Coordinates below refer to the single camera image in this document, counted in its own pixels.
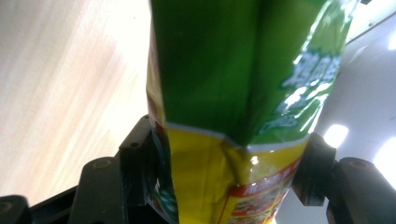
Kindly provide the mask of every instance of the wood grain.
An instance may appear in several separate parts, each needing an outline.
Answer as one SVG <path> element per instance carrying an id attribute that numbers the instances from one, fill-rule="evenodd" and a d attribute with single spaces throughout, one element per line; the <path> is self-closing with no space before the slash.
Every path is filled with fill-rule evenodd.
<path id="1" fill-rule="evenodd" d="M 0 196 L 30 204 L 113 156 L 147 113 L 145 0 L 0 1 Z"/>

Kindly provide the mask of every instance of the package graphic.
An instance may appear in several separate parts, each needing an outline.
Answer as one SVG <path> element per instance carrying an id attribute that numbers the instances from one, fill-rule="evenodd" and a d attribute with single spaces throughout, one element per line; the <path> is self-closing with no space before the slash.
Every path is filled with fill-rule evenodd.
<path id="1" fill-rule="evenodd" d="M 271 223 L 329 95 L 351 0 L 151 0 L 148 109 L 170 223 Z"/>

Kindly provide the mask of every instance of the plastic package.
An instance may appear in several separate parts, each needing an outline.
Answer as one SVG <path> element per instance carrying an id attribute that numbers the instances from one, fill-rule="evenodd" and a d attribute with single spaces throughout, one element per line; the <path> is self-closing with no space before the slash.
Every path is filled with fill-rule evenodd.
<path id="1" fill-rule="evenodd" d="M 170 223 L 271 223 L 357 1 L 151 0 L 148 107 Z"/>

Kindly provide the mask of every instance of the shiny plastic wrapper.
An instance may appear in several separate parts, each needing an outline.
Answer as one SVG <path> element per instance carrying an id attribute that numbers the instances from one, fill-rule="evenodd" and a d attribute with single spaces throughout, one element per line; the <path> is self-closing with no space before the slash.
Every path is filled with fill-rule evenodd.
<path id="1" fill-rule="evenodd" d="M 332 89 L 356 1 L 151 0 L 148 107 L 170 223 L 271 223 Z"/>

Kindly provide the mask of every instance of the green and yellow package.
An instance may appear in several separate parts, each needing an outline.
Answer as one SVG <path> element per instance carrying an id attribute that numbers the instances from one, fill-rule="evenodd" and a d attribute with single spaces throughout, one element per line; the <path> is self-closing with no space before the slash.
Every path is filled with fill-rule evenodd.
<path id="1" fill-rule="evenodd" d="M 170 223 L 271 223 L 329 95 L 355 0 L 151 0 L 148 107 Z"/>

